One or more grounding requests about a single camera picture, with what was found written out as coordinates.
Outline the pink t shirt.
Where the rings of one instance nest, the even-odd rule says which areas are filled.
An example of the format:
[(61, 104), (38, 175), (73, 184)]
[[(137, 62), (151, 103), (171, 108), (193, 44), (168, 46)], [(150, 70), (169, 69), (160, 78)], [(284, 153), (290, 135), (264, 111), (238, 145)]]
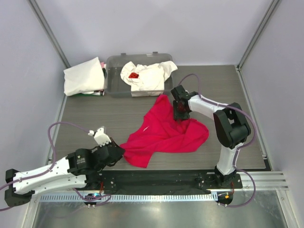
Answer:
[(208, 128), (196, 119), (175, 121), (168, 96), (160, 95), (144, 116), (141, 127), (120, 147), (125, 150), (124, 158), (129, 164), (147, 168), (155, 152), (195, 152), (208, 137)]

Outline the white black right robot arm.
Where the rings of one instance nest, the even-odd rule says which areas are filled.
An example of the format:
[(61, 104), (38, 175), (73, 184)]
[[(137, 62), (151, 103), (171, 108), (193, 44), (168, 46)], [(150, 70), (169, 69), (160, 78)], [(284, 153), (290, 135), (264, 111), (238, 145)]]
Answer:
[(198, 92), (189, 93), (182, 85), (173, 88), (171, 94), (174, 98), (174, 120), (188, 120), (190, 112), (197, 112), (214, 121), (217, 139), (221, 144), (220, 158), (214, 169), (214, 182), (220, 188), (228, 186), (237, 172), (239, 149), (251, 134), (245, 113), (238, 103), (218, 103)]

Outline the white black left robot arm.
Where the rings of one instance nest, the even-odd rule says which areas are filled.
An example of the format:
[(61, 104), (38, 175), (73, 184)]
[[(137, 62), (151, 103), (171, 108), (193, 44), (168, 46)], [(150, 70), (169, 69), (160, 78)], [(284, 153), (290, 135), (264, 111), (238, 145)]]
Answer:
[(31, 171), (16, 169), (5, 173), (8, 189), (4, 199), (8, 207), (30, 202), (36, 195), (58, 190), (95, 190), (101, 186), (101, 172), (120, 161), (125, 150), (114, 141), (92, 149), (77, 149), (66, 157)]

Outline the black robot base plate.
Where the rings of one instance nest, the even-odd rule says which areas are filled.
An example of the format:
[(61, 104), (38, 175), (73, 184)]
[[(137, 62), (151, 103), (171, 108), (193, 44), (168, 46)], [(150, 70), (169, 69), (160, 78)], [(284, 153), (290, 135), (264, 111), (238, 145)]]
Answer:
[(105, 170), (88, 190), (112, 195), (200, 195), (243, 188), (241, 177), (220, 184), (212, 170)]

